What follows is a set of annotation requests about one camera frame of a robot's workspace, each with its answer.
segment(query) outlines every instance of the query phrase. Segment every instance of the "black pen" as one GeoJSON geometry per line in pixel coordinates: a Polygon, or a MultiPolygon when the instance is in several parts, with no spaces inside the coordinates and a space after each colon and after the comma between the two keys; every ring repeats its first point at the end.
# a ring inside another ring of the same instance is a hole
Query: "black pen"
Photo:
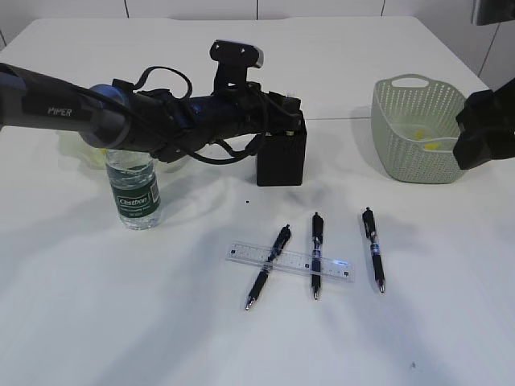
{"type": "Polygon", "coordinates": [[[268,274],[272,270],[272,261],[278,258],[290,237],[290,225],[287,224],[286,227],[282,227],[281,232],[279,233],[279,236],[277,237],[277,240],[275,241],[274,246],[270,251],[268,259],[266,259],[266,262],[263,265],[261,272],[258,274],[256,281],[254,282],[254,285],[252,286],[252,289],[249,292],[249,296],[247,297],[247,305],[245,306],[246,310],[249,310],[250,307],[252,307],[253,303],[259,298],[259,294],[261,293],[261,290],[263,289],[263,286],[266,283],[268,274]]]}
{"type": "Polygon", "coordinates": [[[381,261],[381,252],[379,251],[379,239],[377,237],[376,222],[373,220],[373,213],[369,207],[363,213],[363,223],[365,224],[365,233],[370,240],[370,253],[372,253],[373,273],[376,277],[376,283],[381,293],[385,292],[385,273],[383,272],[383,263],[381,261]]]}
{"type": "MultiPolygon", "coordinates": [[[[323,220],[316,212],[313,216],[313,254],[311,255],[311,270],[320,272],[320,258],[322,255],[321,248],[323,242],[323,220]]],[[[315,300],[319,298],[320,287],[320,275],[311,275],[311,288],[313,289],[313,297],[315,300]]]]}

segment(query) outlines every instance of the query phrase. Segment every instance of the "water bottle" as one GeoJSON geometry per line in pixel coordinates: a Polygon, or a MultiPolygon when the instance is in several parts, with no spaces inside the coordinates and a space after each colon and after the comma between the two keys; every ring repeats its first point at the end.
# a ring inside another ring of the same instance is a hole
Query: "water bottle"
{"type": "Polygon", "coordinates": [[[122,223],[134,230],[157,226],[161,208],[152,157],[148,153],[107,150],[105,167],[122,223]]]}

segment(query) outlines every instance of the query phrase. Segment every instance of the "plastic ruler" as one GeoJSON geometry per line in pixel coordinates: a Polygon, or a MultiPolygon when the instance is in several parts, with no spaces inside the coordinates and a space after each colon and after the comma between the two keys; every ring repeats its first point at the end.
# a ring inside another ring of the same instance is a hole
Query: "plastic ruler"
{"type": "MultiPolygon", "coordinates": [[[[270,255],[270,248],[261,245],[234,242],[227,252],[228,261],[263,266],[270,255]]],[[[282,251],[281,255],[271,263],[272,269],[300,275],[318,274],[338,281],[354,282],[354,265],[345,260],[320,258],[321,271],[311,270],[311,255],[282,251]]]]}

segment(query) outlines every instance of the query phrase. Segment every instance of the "woven plastic basket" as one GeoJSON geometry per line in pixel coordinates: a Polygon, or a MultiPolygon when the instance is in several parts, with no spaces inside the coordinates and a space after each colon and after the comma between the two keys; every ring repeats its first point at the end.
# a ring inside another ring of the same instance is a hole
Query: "woven plastic basket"
{"type": "Polygon", "coordinates": [[[452,183],[464,174],[452,149],[459,136],[455,116],[465,97],[449,83],[416,74],[380,80],[373,91],[372,132],[379,158],[394,179],[452,183]],[[422,87],[398,87],[416,79],[422,87]]]}

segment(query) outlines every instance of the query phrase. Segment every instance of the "bottle label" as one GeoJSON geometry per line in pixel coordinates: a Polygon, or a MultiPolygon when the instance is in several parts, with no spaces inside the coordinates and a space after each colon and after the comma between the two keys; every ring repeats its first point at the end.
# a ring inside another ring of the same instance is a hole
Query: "bottle label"
{"type": "Polygon", "coordinates": [[[126,190],[113,186],[111,188],[120,214],[132,219],[145,217],[155,212],[161,202],[155,176],[147,185],[138,189],[126,190]]]}

